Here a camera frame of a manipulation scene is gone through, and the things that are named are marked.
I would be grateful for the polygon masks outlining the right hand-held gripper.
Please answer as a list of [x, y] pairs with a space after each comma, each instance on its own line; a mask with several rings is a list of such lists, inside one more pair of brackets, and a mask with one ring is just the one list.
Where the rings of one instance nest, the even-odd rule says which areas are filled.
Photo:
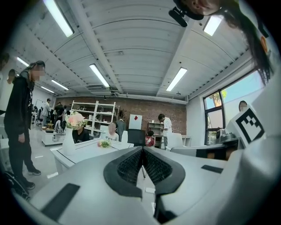
[[265, 130], [252, 105], [247, 105], [234, 116], [225, 129], [217, 131], [217, 144], [204, 148], [174, 147], [171, 152], [199, 158], [229, 160], [230, 155], [239, 149], [245, 149], [255, 140], [265, 136]]

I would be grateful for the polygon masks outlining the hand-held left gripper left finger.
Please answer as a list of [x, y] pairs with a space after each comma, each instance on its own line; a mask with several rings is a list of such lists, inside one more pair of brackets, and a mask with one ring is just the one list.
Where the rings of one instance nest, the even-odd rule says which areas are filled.
[[145, 209], [140, 198], [121, 196], [106, 183], [105, 166], [133, 151], [122, 149], [83, 160], [53, 178], [36, 193], [30, 203], [42, 210], [67, 184], [78, 191], [58, 218], [62, 225], [156, 225], [152, 207]]

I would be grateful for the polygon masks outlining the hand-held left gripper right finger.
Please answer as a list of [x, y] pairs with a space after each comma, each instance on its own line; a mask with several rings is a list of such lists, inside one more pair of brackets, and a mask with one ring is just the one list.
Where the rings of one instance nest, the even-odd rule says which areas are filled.
[[155, 215], [142, 213], [143, 225], [218, 225], [219, 214], [237, 174], [237, 153], [228, 161], [197, 158], [143, 148], [149, 178], [159, 175], [155, 185]]

